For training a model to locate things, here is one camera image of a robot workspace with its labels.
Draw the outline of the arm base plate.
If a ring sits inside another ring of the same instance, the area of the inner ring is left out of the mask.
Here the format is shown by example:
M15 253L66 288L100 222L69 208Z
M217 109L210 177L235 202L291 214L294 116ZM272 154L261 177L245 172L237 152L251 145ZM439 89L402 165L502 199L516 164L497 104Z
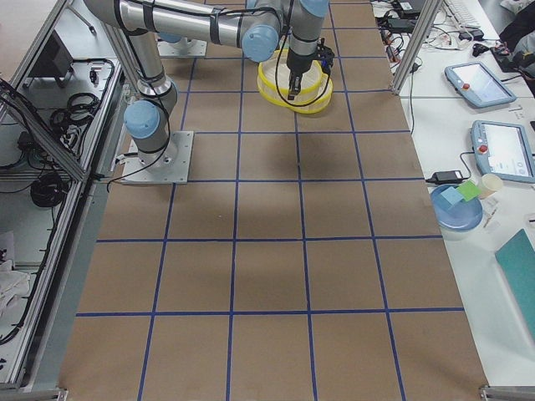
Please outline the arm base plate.
M162 58L204 58L207 43L200 40L182 38L180 42L159 41L158 50Z
M186 184L191 164L193 131L173 131L170 143L163 151L153 155L139 153L133 140L129 152L133 157L125 160L120 183L127 185Z

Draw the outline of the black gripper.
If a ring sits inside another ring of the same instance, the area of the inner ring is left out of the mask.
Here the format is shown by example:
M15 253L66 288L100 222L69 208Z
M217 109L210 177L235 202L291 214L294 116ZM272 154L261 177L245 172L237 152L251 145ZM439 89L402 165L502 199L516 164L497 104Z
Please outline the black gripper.
M310 55L295 53L288 50L287 66L291 70L288 81L288 100L295 100L301 92L303 74L308 72L313 61L318 61L322 72L330 75L334 65L335 53L331 48L317 48Z

